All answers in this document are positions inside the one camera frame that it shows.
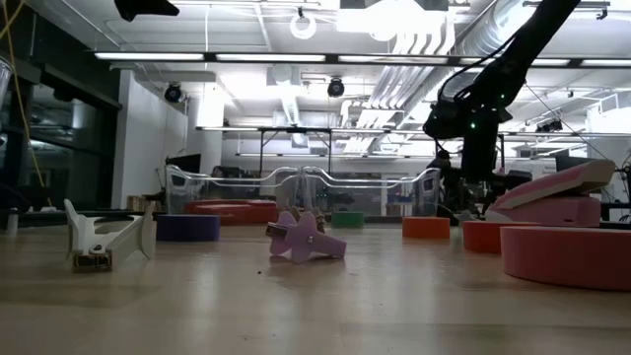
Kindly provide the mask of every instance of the white ceiling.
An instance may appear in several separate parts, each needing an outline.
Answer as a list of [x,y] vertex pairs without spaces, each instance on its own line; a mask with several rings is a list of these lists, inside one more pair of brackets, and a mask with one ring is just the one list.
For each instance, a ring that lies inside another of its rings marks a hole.
[[[206,8],[181,7],[176,18],[145,16],[133,23],[120,20],[113,0],[28,0],[28,3],[50,21],[75,36],[90,48],[98,50],[206,50]],[[468,14],[457,18],[456,31],[461,31],[490,0],[471,0]],[[318,12],[332,16],[334,12]],[[308,40],[295,38],[289,31],[293,10],[262,10],[264,29],[269,38],[268,47],[263,30],[253,9],[211,8],[208,10],[208,50],[210,51],[277,51],[277,52],[390,52],[392,43],[380,42],[364,34],[339,33],[334,24],[317,22],[317,32]],[[99,34],[85,20],[93,23],[107,37]],[[543,51],[544,56],[631,56],[631,13],[611,15],[597,21],[595,13],[581,14],[568,20]],[[233,105],[227,107],[228,118],[269,116],[280,109],[279,100],[261,100],[256,92],[264,90],[266,65],[219,64],[158,64],[146,65],[149,73],[160,71],[213,71],[217,73],[230,94]],[[323,76],[341,75],[352,93],[369,94],[379,81],[383,67],[311,65],[300,68],[304,73]],[[584,88],[594,91],[631,87],[631,70],[531,70],[527,82],[537,87],[539,95],[556,93],[564,88]],[[325,86],[312,88],[308,97],[299,98],[299,107],[307,110],[339,112],[342,101],[329,100]],[[535,97],[524,95],[529,102],[515,102],[511,112],[515,119],[512,127],[526,119],[547,111]],[[581,107],[592,101],[580,99],[547,100],[550,107],[573,104],[573,116],[581,116]]]

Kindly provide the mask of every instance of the purple cylinder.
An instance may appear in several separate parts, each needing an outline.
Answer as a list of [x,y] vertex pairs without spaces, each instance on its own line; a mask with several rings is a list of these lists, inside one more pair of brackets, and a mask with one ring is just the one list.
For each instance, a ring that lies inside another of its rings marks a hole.
[[210,215],[160,215],[156,240],[162,242],[217,242],[220,218]]

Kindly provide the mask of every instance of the pink foam ramp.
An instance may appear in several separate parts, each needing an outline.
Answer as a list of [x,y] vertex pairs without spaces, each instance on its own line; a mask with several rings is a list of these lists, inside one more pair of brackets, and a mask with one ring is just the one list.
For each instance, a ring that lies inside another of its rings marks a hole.
[[503,227],[504,271],[560,286],[631,291],[631,231]]

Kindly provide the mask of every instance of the orange block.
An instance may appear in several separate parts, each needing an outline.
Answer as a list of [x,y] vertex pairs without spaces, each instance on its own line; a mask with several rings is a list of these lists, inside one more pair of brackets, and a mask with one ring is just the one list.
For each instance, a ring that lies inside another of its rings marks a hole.
[[464,249],[474,252],[502,253],[500,228],[538,226],[536,223],[468,221],[462,224]]
[[449,239],[450,219],[439,217],[403,217],[403,237]]

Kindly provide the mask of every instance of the clear plastic barrier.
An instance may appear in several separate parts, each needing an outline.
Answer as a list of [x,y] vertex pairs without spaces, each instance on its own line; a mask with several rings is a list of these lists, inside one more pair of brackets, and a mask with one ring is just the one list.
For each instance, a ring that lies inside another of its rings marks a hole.
[[222,178],[167,166],[167,206],[171,214],[233,210],[246,206],[288,210],[364,212],[369,216],[435,216],[440,171],[417,177],[332,177],[322,168],[280,168],[261,178]]

